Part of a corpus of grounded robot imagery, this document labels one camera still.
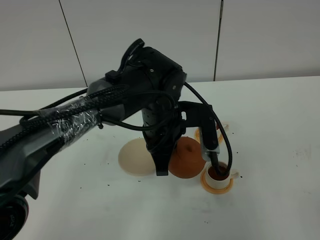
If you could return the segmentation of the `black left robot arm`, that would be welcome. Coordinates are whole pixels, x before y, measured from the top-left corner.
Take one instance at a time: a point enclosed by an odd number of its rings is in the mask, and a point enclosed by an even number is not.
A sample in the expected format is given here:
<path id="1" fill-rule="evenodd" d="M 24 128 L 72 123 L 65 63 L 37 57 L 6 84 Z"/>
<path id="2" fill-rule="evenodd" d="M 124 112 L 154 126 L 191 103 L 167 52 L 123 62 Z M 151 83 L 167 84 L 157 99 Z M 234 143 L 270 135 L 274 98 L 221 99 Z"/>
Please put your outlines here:
<path id="1" fill-rule="evenodd" d="M 141 131 L 156 174 L 166 176 L 186 128 L 200 129 L 201 153 L 217 163 L 219 143 L 212 107 L 180 101 L 187 75 L 172 59 L 142 39 L 111 70 L 85 90 L 36 111 L 2 110 L 20 116 L 0 133 L 0 237 L 13 239 L 24 226 L 29 206 L 39 195 L 40 172 L 61 150 L 95 127 L 116 125 Z"/>

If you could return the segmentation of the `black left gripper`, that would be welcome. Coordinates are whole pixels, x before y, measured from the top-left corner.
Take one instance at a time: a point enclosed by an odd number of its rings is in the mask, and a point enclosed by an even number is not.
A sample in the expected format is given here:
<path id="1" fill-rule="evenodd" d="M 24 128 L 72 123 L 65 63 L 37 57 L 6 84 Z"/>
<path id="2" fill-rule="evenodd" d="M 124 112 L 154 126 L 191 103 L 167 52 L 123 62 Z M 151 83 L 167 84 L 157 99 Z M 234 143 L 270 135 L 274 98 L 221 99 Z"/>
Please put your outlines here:
<path id="1" fill-rule="evenodd" d="M 145 108 L 142 110 L 145 125 L 165 123 L 152 130 L 144 131 L 147 150 L 152 156 L 157 176 L 169 175 L 169 163 L 178 140 L 186 133 L 187 128 L 218 125 L 217 116 L 210 104 L 180 101 L 172 113 L 160 109 Z"/>

